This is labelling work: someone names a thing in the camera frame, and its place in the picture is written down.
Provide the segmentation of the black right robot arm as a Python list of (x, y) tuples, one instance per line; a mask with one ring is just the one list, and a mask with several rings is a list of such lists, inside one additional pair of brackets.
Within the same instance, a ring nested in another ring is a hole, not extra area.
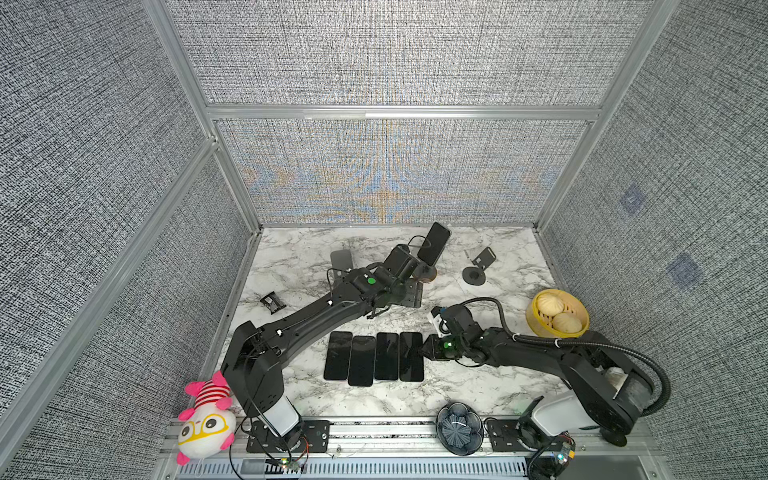
[(520, 441), (537, 449), (555, 436), (596, 427), (603, 438), (623, 445), (637, 420), (661, 410), (671, 396), (664, 370), (635, 350), (610, 343), (598, 332), (578, 338), (541, 338), (506, 325), (483, 328), (467, 302), (430, 311), (436, 333), (422, 354), (431, 361), (467, 359), (476, 366), (519, 367), (554, 375), (568, 391), (531, 401), (519, 417)]

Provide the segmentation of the black phone front white stand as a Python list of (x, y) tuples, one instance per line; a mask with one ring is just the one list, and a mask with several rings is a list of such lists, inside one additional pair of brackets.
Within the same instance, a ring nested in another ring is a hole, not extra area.
[(343, 381), (348, 378), (350, 355), (354, 335), (347, 331), (334, 331), (329, 336), (323, 378)]

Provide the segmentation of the black phone wooden base stand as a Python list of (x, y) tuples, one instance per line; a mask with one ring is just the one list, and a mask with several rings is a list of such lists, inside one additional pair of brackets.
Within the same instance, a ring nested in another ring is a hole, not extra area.
[(434, 222), (426, 235), (417, 257), (425, 264), (434, 267), (441, 257), (451, 237), (451, 231), (439, 222)]

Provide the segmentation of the black phone white stand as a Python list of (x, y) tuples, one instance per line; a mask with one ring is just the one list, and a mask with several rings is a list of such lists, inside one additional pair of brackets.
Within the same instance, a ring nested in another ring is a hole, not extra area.
[(403, 382), (423, 382), (424, 358), (421, 353), (423, 336), (420, 332), (399, 335), (399, 379)]
[(334, 331), (329, 336), (323, 378), (343, 381), (348, 378), (350, 355), (354, 335), (347, 331)]

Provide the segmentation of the black phone grey stand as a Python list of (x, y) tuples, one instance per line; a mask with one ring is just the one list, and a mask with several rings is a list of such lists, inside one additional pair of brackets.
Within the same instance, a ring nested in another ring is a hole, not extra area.
[(348, 384), (370, 387), (374, 381), (376, 338), (354, 336), (351, 344)]

